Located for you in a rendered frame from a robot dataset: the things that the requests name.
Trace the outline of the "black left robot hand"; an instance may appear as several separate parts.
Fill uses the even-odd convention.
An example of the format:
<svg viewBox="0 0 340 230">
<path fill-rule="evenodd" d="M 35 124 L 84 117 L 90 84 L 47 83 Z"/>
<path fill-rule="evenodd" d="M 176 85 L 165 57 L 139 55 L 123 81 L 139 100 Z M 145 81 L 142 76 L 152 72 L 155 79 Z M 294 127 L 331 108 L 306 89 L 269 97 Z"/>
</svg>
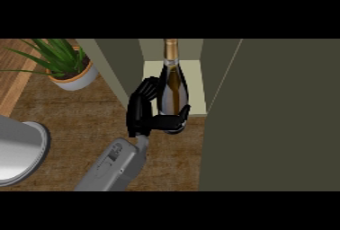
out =
<svg viewBox="0 0 340 230">
<path fill-rule="evenodd" d="M 157 97 L 159 78 L 151 76 L 143 79 L 130 95 L 125 126 L 130 137 L 148 136 L 154 129 L 177 134 L 186 125 L 191 106 L 186 104 L 177 115 L 152 115 L 151 101 Z"/>
</svg>

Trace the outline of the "dark wine bottle gold foil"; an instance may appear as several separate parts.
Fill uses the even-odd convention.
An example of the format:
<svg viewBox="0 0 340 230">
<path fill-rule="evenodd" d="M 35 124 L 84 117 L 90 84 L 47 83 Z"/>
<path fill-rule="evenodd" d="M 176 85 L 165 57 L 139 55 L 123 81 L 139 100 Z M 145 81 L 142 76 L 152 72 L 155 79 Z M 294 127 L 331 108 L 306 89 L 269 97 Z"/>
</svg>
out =
<svg viewBox="0 0 340 230">
<path fill-rule="evenodd" d="M 189 89 L 179 64 L 177 39 L 164 39 L 164 66 L 157 92 L 158 114 L 173 119 L 188 114 Z"/>
</svg>

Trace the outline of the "olive grey cabinet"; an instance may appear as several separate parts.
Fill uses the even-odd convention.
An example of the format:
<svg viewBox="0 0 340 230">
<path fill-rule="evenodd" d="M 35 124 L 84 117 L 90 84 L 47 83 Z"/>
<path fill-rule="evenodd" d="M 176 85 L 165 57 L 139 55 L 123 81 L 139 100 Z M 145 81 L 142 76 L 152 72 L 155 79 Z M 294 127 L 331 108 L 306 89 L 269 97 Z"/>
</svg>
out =
<svg viewBox="0 0 340 230">
<path fill-rule="evenodd" d="M 162 39 L 77 39 L 84 53 L 127 108 L 127 99 L 164 66 Z M 180 39 L 179 64 L 189 88 L 189 115 L 205 117 L 225 81 L 242 39 Z"/>
</svg>

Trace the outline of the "dark grey cabinet door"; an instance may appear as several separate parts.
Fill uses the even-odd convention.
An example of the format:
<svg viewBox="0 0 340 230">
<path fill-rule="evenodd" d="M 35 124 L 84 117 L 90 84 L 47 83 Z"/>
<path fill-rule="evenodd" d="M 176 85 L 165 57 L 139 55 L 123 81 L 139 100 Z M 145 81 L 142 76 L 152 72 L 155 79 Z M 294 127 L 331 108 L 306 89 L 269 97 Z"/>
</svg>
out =
<svg viewBox="0 0 340 230">
<path fill-rule="evenodd" d="M 244 40 L 204 122 L 201 190 L 340 190 L 340 40 Z"/>
</svg>

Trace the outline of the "green plant in white pot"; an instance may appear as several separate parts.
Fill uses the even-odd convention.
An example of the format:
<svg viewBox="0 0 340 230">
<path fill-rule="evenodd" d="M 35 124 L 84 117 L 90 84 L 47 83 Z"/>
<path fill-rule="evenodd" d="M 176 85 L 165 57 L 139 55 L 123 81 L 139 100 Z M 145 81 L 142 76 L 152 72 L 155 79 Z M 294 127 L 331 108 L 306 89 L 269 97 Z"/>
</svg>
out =
<svg viewBox="0 0 340 230">
<path fill-rule="evenodd" d="M 52 83 L 65 91 L 84 89 L 96 80 L 99 71 L 94 63 L 80 46 L 72 46 L 65 39 L 32 39 L 22 41 L 41 55 L 35 57 L 16 49 L 6 48 L 10 52 L 26 57 L 46 71 L 26 69 L 4 69 L 4 72 L 25 72 L 46 75 Z"/>
</svg>

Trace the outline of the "pale grey round appliance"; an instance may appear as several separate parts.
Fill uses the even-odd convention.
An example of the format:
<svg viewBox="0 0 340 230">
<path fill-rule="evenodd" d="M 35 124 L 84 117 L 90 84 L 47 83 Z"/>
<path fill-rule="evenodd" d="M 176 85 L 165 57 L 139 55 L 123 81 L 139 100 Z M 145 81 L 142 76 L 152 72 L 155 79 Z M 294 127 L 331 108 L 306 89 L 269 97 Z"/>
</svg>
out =
<svg viewBox="0 0 340 230">
<path fill-rule="evenodd" d="M 35 121 L 19 122 L 0 115 L 0 187 L 22 182 L 46 160 L 52 137 Z"/>
</svg>

